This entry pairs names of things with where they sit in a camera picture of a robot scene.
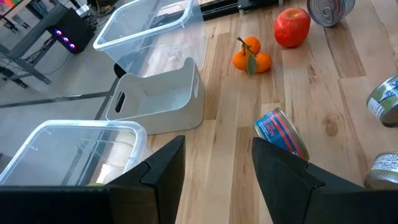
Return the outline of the blue red tuna can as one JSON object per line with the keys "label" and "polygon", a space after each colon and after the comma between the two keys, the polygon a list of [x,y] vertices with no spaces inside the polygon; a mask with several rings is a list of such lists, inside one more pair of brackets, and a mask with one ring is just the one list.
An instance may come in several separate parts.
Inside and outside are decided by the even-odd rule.
{"label": "blue red tuna can", "polygon": [[310,156],[299,132],[287,115],[278,107],[255,120],[254,130],[263,138],[304,160]]}

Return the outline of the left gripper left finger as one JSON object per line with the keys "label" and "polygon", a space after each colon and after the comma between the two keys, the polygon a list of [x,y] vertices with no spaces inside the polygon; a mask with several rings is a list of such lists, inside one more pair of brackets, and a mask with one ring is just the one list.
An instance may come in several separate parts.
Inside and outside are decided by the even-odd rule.
{"label": "left gripper left finger", "polygon": [[114,224],[174,224],[185,178],[185,136],[178,135],[107,184]]}

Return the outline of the black metal table frame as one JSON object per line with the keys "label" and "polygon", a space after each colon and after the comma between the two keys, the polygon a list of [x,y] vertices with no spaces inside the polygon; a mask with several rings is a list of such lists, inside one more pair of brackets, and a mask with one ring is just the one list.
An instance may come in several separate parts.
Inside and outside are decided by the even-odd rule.
{"label": "black metal table frame", "polygon": [[279,5],[283,6],[286,0],[212,0],[200,4],[202,16],[205,21],[216,19],[230,14],[244,14],[250,9]]}

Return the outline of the red apple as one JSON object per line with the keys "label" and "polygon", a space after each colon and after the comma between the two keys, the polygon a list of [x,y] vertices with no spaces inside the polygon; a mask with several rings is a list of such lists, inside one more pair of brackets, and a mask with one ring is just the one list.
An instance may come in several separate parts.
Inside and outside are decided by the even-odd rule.
{"label": "red apple", "polygon": [[285,48],[303,44],[310,30],[311,18],[301,7],[291,7],[282,11],[274,22],[276,42]]}

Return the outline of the small grey plastic bin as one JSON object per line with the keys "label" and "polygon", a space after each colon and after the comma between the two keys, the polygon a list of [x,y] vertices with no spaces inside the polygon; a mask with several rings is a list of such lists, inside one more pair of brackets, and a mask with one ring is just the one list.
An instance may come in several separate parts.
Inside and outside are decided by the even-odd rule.
{"label": "small grey plastic bin", "polygon": [[149,77],[125,74],[106,112],[109,121],[134,121],[148,135],[198,127],[204,117],[205,88],[195,60]]}

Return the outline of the black box with lights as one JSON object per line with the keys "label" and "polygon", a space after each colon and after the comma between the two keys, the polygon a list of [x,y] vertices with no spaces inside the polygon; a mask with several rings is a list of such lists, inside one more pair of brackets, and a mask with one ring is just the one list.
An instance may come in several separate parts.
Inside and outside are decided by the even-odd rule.
{"label": "black box with lights", "polygon": [[46,30],[72,54],[84,51],[94,37],[93,29],[72,8],[62,7],[52,22]]}

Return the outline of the tangerine cluster with leaf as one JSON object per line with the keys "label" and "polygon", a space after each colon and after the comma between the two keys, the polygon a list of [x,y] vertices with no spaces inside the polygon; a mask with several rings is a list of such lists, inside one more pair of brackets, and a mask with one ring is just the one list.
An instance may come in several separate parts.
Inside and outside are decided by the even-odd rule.
{"label": "tangerine cluster with leaf", "polygon": [[261,52],[260,41],[253,36],[237,40],[241,44],[241,50],[233,55],[232,64],[248,74],[264,73],[271,68],[272,58],[266,52]]}

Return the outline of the clear plastic bin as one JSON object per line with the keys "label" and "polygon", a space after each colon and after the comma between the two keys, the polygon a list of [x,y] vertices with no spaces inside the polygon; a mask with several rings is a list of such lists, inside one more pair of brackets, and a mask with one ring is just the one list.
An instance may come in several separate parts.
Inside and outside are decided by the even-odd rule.
{"label": "clear plastic bin", "polygon": [[198,0],[133,0],[113,12],[93,48],[126,73],[149,77],[181,68],[189,57],[203,69],[207,43]]}
{"label": "clear plastic bin", "polygon": [[152,153],[133,121],[48,120],[0,173],[0,186],[108,184]]}

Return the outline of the white power strip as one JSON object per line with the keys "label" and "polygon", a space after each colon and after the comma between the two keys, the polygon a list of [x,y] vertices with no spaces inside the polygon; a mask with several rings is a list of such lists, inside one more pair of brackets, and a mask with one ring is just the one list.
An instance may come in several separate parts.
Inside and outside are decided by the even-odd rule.
{"label": "white power strip", "polygon": [[88,15],[90,11],[90,7],[88,5],[83,5],[80,8],[76,9],[75,12],[80,16],[80,17],[85,17]]}

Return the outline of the dark green label can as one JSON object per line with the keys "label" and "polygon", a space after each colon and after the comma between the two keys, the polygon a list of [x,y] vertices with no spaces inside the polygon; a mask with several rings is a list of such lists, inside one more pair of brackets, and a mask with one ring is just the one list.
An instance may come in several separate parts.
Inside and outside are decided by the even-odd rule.
{"label": "dark green label can", "polygon": [[366,106],[383,126],[398,127],[398,73],[389,77],[371,92]]}

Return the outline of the teal label can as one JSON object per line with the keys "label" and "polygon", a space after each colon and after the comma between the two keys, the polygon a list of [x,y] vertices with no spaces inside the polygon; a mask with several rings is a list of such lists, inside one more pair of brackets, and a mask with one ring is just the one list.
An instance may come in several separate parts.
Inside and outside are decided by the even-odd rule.
{"label": "teal label can", "polygon": [[356,0],[307,0],[310,17],[323,27],[332,27],[354,8]]}

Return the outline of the grey metal desk frame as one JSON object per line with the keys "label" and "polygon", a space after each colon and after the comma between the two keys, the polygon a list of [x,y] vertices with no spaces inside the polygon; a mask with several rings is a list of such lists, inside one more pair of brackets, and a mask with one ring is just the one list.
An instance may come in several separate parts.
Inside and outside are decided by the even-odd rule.
{"label": "grey metal desk frame", "polygon": [[[30,55],[30,58],[22,57],[46,31],[51,33],[49,31],[50,27],[56,24],[67,11],[68,9],[64,5],[57,3],[11,50],[0,44],[0,55],[8,59],[7,65],[0,66],[0,75],[2,75],[3,80],[12,81],[22,88],[28,88],[28,84],[24,83],[22,78],[33,76],[46,85],[51,84],[51,81],[44,74],[36,70],[35,66],[41,61],[53,44],[56,43],[57,40],[55,37],[51,36],[46,44]],[[10,63],[18,65],[19,70],[22,70],[25,74],[16,75],[11,69],[7,68]]]}

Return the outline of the silver can barcode label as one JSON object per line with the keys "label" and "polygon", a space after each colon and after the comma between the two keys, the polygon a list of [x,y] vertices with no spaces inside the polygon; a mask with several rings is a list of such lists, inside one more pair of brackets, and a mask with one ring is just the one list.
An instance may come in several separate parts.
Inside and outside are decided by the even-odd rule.
{"label": "silver can barcode label", "polygon": [[367,189],[398,190],[398,152],[383,152],[376,156],[364,178]]}

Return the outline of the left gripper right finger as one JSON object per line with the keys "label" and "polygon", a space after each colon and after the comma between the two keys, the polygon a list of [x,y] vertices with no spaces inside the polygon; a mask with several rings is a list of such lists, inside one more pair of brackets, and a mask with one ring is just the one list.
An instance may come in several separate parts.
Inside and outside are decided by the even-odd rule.
{"label": "left gripper right finger", "polygon": [[398,190],[367,190],[259,137],[252,160],[274,224],[398,224]]}

